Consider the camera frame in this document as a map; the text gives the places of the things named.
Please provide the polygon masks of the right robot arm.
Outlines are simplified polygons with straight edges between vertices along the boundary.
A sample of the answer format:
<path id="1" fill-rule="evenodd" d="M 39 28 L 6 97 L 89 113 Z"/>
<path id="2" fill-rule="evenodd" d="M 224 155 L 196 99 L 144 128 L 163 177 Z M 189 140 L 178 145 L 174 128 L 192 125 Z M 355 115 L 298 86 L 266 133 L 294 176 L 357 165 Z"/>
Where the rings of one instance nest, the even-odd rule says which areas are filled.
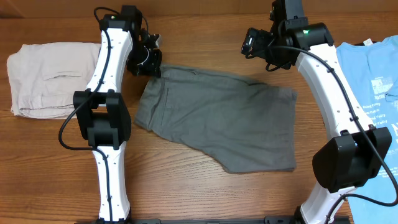
<path id="1" fill-rule="evenodd" d="M 316 184 L 309 198 L 292 216 L 267 217 L 266 222 L 348 223 L 337 211 L 386 166 L 392 136 L 360 107 L 325 24 L 310 24 L 300 1 L 274 1 L 270 19 L 272 40 L 264 58 L 278 67 L 297 67 L 321 111 L 328 141 L 313 156 Z"/>

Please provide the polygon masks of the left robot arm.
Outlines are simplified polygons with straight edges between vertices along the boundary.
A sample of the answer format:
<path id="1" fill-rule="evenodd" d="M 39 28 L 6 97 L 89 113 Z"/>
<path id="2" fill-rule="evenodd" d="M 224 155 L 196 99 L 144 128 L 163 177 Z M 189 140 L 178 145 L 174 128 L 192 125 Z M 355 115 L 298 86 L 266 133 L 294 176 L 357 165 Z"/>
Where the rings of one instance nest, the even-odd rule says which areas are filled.
<path id="1" fill-rule="evenodd" d="M 149 34 L 147 20 L 136 6 L 108 9 L 97 20 L 101 48 L 85 90 L 73 94 L 73 115 L 86 150 L 95 157 L 100 192 L 97 223 L 132 223 L 126 193 L 124 153 L 131 135 L 131 116 L 121 94 L 126 70 L 135 76 L 160 77 L 159 34 Z"/>

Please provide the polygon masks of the grey shorts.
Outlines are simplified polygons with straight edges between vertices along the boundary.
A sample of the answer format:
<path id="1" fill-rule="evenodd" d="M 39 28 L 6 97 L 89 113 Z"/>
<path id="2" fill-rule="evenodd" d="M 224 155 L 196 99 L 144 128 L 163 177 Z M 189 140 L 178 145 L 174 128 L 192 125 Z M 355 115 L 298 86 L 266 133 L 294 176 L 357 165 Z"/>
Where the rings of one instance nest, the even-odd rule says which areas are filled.
<path id="1" fill-rule="evenodd" d="M 297 93 L 248 77 L 163 65 L 135 123 L 194 148 L 229 173 L 292 171 Z"/>

